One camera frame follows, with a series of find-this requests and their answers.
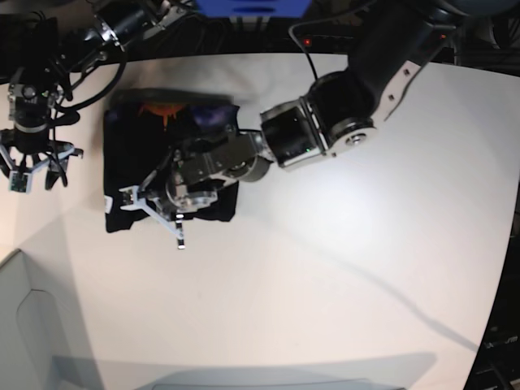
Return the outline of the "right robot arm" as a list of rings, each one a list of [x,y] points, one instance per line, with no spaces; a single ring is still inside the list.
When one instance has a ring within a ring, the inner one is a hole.
[[[82,149],[59,141],[56,129],[80,120],[80,111],[104,98],[120,81],[128,47],[196,11],[191,1],[107,1],[97,6],[92,28],[58,36],[56,19],[43,19],[31,31],[21,63],[8,77],[8,119],[1,131],[1,172],[8,188],[29,193],[33,177],[45,171],[45,189],[68,184],[71,157]],[[75,103],[73,93],[109,55],[120,52],[113,79],[92,97]]]

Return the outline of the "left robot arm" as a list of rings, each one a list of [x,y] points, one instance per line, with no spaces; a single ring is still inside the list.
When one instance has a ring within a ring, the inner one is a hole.
[[[457,1],[375,2],[344,70],[316,76],[309,90],[241,128],[235,104],[147,102],[145,122],[166,149],[142,178],[119,190],[107,218],[115,232],[152,218],[185,247],[183,223],[228,222],[239,184],[332,158],[363,142],[401,103],[416,75],[469,15]]]

